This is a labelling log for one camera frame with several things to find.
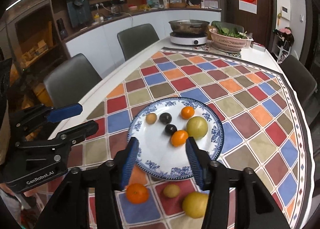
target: pink plastic basket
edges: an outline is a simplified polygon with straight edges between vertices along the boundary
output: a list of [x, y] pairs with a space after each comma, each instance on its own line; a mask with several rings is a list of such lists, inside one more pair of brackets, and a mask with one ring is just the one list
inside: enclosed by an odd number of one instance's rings
[[209, 31], [211, 34], [212, 42], [214, 46], [217, 47], [218, 49], [220, 48], [222, 50], [236, 52], [244, 48], [245, 45], [247, 44], [248, 38], [241, 39], [241, 38], [232, 38], [232, 37], [223, 36], [216, 33], [215, 29], [210, 29]]

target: checkered tablecloth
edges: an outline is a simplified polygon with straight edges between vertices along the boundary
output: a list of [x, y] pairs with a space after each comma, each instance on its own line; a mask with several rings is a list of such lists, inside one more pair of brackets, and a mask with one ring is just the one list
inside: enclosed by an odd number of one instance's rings
[[[164, 48], [120, 83], [87, 117], [99, 130], [70, 153], [68, 167], [94, 168], [127, 144], [134, 116], [149, 103], [170, 96], [194, 98], [212, 108], [223, 123], [225, 142], [219, 161], [229, 168], [251, 167], [276, 200], [291, 228], [300, 226], [310, 193], [310, 152], [306, 127], [296, 98], [282, 74], [248, 62], [205, 52]], [[42, 186], [44, 204], [62, 178]], [[129, 203], [116, 194], [123, 224], [139, 229], [195, 229], [181, 209], [183, 198], [199, 190], [193, 179], [166, 182], [135, 167], [130, 183], [147, 186], [150, 198]], [[181, 194], [163, 196], [178, 184]], [[90, 190], [90, 223], [96, 227], [94, 189]], [[229, 228], [235, 221], [235, 191], [230, 190]]]

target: plate rim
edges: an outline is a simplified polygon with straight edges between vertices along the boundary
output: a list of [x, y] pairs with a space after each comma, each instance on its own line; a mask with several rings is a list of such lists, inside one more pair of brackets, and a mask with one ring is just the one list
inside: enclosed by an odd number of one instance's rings
[[[180, 97], [180, 96], [174, 96], [174, 97], [167, 97], [167, 98], [162, 98], [162, 99], [159, 99], [159, 100], [156, 100], [154, 102], [151, 102], [150, 104], [148, 104], [147, 106], [145, 106], [143, 109], [141, 109], [137, 114], [136, 116], [132, 119], [130, 125], [129, 125], [129, 130], [128, 130], [128, 135], [127, 135], [127, 143], [129, 143], [130, 141], [130, 138], [129, 138], [129, 135], [131, 134], [131, 130], [133, 129], [133, 123], [136, 119], [140, 118], [140, 114], [146, 109], [148, 108], [151, 104], [154, 104], [154, 103], [158, 103], [158, 102], [161, 102], [161, 101], [164, 101], [164, 100], [168, 100], [168, 99], [184, 99], [184, 100], [190, 100], [190, 101], [193, 101], [193, 102], [196, 102], [196, 103], [199, 103], [200, 105], [204, 106], [208, 111], [210, 111], [216, 118], [217, 120], [217, 123], [219, 125], [219, 128], [221, 130], [221, 141], [220, 141], [220, 145], [219, 145], [219, 148], [218, 148], [218, 151], [216, 153], [216, 155], [213, 157], [212, 160], [217, 160], [218, 157], [221, 155], [221, 152], [222, 152], [222, 148], [224, 146], [224, 141], [225, 141], [225, 136], [224, 136], [224, 129], [223, 129], [223, 125], [222, 125], [222, 122], [220, 120], [220, 118], [218, 117], [218, 115], [209, 107], [207, 106], [205, 103], [202, 103], [201, 101], [198, 101], [196, 99], [193, 99], [193, 98], [188, 98], [188, 97]], [[141, 165], [139, 165], [139, 163], [136, 161], [136, 164], [139, 166], [139, 168], [141, 168], [143, 171], [145, 171], [146, 173], [150, 174], [151, 176], [153, 177], [156, 177], [156, 178], [159, 178], [159, 179], [163, 179], [163, 180], [168, 180], [168, 181], [172, 181], [172, 180], [184, 180], [184, 179], [189, 179], [189, 178], [192, 178], [193, 175], [187, 175], [187, 176], [182, 176], [182, 177], [178, 177], [178, 178], [164, 178], [164, 177], [161, 177], [161, 176], [158, 176], [158, 175], [155, 175], [155, 174], [152, 174], [152, 172], [150, 172], [149, 170], [146, 170], [144, 167], [142, 167]]]

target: yellow fruit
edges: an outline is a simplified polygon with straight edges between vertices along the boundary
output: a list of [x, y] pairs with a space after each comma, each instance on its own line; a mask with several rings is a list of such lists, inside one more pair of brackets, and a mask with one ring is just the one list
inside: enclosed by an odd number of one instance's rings
[[180, 187], [175, 184], [167, 185], [163, 189], [163, 194], [169, 198], [177, 197], [180, 194]]
[[154, 124], [156, 120], [157, 120], [157, 115], [154, 112], [147, 114], [146, 116], [147, 124]]
[[205, 215], [209, 195], [200, 192], [188, 194], [182, 203], [182, 209], [191, 218], [201, 218]]
[[202, 139], [208, 132], [208, 123], [201, 116], [194, 116], [187, 122], [187, 132], [195, 140]]

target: brown door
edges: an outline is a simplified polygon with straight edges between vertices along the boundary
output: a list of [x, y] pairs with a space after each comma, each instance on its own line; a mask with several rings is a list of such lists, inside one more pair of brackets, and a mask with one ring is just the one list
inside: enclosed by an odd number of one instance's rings
[[256, 0], [257, 14], [239, 10], [239, 0], [227, 0], [227, 22], [244, 27], [255, 42], [269, 46], [272, 31], [273, 0]]

